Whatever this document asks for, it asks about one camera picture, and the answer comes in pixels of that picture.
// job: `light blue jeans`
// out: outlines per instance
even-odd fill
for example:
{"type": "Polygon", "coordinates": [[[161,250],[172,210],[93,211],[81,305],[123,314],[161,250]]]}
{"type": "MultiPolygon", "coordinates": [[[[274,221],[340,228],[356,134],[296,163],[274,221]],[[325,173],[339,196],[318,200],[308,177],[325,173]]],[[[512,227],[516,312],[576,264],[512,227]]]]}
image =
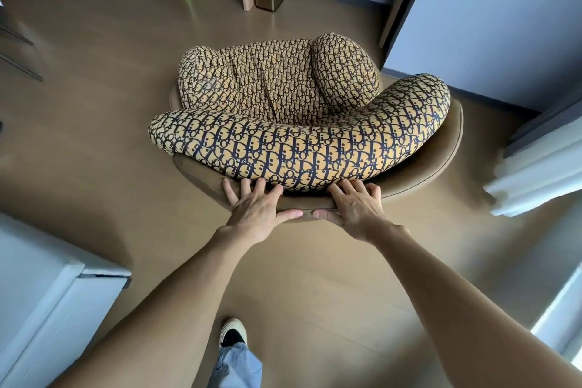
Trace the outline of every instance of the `light blue jeans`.
{"type": "Polygon", "coordinates": [[[242,342],[220,349],[208,388],[260,388],[263,364],[242,342]]]}

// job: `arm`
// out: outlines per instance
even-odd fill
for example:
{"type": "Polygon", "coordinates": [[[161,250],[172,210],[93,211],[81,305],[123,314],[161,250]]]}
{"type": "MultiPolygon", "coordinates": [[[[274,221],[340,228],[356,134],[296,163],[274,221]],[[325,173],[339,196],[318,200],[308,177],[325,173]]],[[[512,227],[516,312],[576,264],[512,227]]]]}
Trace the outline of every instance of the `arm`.
{"type": "Polygon", "coordinates": [[[244,253],[301,210],[276,212],[283,193],[265,180],[241,182],[239,200],[224,182],[233,212],[198,253],[168,276],[53,388],[190,388],[226,285],[244,253]]]}
{"type": "Polygon", "coordinates": [[[339,215],[314,216],[373,244],[392,267],[455,388],[582,386],[582,373],[505,314],[384,214],[380,188],[343,180],[329,188],[339,215]]]}

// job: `monogram patterned fabric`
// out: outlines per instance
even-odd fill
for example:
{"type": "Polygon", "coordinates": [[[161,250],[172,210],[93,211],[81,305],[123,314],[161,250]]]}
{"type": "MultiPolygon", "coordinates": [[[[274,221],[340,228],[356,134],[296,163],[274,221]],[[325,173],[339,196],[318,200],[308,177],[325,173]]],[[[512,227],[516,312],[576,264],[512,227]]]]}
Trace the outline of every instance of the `monogram patterned fabric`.
{"type": "Polygon", "coordinates": [[[428,74],[377,95],[374,64],[353,41],[327,33],[180,62],[185,109],[157,116],[154,143],[233,179],[265,177],[293,192],[374,177],[413,154],[447,116],[450,93],[428,74]]]}

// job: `black and white sneaker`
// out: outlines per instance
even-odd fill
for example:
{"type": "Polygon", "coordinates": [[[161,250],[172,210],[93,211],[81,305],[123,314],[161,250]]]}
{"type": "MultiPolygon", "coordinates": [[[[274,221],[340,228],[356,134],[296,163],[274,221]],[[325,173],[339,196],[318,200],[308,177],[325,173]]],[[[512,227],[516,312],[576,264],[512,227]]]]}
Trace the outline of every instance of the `black and white sneaker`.
{"type": "Polygon", "coordinates": [[[247,331],[241,321],[237,318],[231,318],[224,323],[220,330],[219,345],[221,347],[232,347],[238,342],[249,345],[247,331]]]}

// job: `person's left hand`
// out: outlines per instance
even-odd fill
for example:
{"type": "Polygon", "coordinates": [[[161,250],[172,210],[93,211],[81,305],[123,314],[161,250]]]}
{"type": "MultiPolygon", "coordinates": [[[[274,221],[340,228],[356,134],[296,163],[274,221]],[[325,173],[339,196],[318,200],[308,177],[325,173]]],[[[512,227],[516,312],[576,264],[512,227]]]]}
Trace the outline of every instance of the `person's left hand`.
{"type": "Polygon", "coordinates": [[[277,201],[283,194],[283,186],[278,184],[271,192],[265,193],[265,185],[265,179],[259,178],[251,191],[251,180],[242,179],[239,199],[230,181],[222,180],[222,188],[232,205],[232,215],[226,225],[234,227],[240,236],[248,239],[252,244],[264,241],[281,222],[303,215],[303,211],[299,209],[277,213],[277,201]]]}

